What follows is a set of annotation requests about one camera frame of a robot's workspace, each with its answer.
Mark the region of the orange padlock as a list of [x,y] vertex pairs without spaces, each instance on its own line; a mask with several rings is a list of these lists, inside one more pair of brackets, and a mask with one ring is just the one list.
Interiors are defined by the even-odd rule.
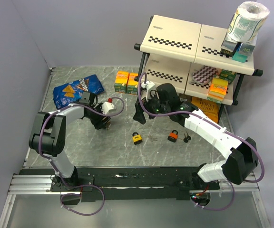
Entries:
[[177,139],[178,139],[178,131],[177,131],[177,130],[173,130],[173,131],[169,134],[169,136],[168,136],[167,139],[168,139],[169,141],[175,143],[175,142],[177,141]]

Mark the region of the black-headed keys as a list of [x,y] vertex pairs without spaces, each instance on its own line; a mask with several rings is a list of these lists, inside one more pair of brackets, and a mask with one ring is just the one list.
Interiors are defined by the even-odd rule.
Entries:
[[191,140],[191,136],[190,136],[190,135],[188,134],[188,132],[186,131],[186,132],[184,133],[183,141],[184,141],[185,143],[188,143],[190,140]]

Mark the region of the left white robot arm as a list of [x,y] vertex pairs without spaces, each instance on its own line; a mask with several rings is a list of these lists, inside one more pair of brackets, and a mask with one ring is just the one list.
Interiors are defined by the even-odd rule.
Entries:
[[54,112],[38,112],[29,138],[29,147],[47,159],[55,171],[53,182],[73,191],[78,187],[77,168],[69,161],[65,151],[66,127],[83,118],[91,121],[95,129],[107,129],[108,114],[116,109],[110,98],[97,103],[94,93],[86,92],[80,99]]

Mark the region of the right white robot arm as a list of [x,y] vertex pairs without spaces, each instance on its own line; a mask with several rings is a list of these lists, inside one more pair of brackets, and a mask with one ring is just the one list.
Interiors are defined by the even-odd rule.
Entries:
[[192,178],[197,189],[204,189],[209,182],[216,180],[228,180],[239,185],[248,181],[247,177],[258,165],[263,165],[253,139],[234,135],[212,121],[197,106],[182,102],[170,83],[156,87],[151,81],[143,82],[137,87],[137,95],[134,120],[145,124],[144,113],[149,118],[168,116],[201,136],[223,156],[222,161],[199,166]]

